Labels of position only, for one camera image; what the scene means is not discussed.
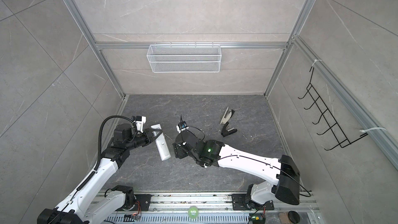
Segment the white remote control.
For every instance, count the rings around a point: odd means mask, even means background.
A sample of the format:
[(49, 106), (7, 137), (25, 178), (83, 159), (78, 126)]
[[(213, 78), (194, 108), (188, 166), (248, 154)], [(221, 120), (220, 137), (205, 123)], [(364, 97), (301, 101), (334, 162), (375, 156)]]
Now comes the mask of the white remote control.
[[(160, 124), (155, 124), (155, 125), (152, 125), (151, 128), (152, 127), (161, 128), (161, 125)], [(157, 149), (158, 149), (158, 152), (159, 152), (161, 160), (165, 161), (165, 160), (169, 159), (171, 157), (171, 154), (170, 154), (170, 151), (169, 151), (169, 148), (167, 146), (167, 142), (165, 140), (165, 136), (164, 136), (163, 133), (155, 141), (155, 143), (156, 143), (156, 146), (157, 146)]]

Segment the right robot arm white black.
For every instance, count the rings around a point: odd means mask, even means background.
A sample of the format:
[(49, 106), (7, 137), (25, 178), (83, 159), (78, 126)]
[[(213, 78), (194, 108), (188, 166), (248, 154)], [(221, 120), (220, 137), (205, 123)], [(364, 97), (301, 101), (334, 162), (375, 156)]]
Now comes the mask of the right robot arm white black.
[(263, 179), (264, 182), (248, 187), (243, 200), (245, 208), (259, 209), (274, 200), (300, 204), (300, 171), (287, 155), (281, 158), (257, 156), (220, 141), (202, 141), (189, 130), (178, 134), (173, 148), (176, 158), (191, 157), (202, 168), (229, 168)]

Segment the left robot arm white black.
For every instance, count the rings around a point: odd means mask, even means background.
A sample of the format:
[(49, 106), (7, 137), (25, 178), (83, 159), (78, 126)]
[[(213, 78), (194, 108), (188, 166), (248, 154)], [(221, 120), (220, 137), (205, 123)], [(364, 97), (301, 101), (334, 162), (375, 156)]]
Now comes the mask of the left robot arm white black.
[(100, 224), (116, 210), (139, 209), (134, 189), (117, 185), (99, 203), (92, 205), (106, 182), (130, 156), (130, 151), (145, 147), (164, 138), (159, 124), (143, 128), (128, 123), (118, 125), (107, 148), (102, 152), (99, 165), (53, 209), (44, 209), (37, 218), (39, 224)]

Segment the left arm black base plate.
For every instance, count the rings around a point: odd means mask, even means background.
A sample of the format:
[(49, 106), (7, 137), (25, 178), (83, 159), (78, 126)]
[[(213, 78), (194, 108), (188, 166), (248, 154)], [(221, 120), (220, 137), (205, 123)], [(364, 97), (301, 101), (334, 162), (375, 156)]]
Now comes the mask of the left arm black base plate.
[(149, 206), (151, 203), (152, 195), (150, 194), (141, 194), (135, 195), (134, 203), (129, 207), (123, 207), (124, 211), (133, 211), (138, 212), (140, 211), (149, 211)]

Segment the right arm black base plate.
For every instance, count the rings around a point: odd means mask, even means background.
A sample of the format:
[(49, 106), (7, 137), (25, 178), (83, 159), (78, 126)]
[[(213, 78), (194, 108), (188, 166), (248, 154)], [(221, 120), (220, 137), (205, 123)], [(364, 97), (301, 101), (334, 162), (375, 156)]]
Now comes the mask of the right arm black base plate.
[(245, 194), (232, 194), (231, 197), (234, 211), (248, 211), (254, 209), (260, 211), (273, 211), (275, 209), (273, 201), (267, 201), (261, 205), (249, 200)]

